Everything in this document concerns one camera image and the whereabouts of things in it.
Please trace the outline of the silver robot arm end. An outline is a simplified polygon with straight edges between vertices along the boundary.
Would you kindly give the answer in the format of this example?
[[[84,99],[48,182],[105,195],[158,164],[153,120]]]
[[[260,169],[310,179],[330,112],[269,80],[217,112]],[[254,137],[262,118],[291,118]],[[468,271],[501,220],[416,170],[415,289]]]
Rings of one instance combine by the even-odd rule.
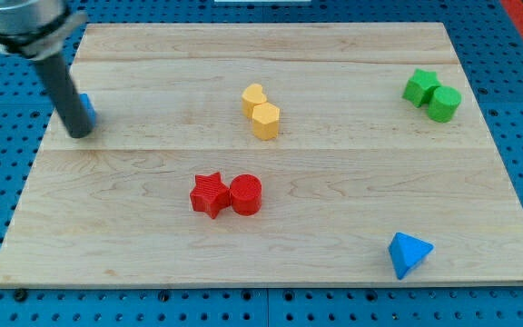
[[[87,20],[65,0],[0,0],[0,53],[44,60],[61,52],[65,38]]]

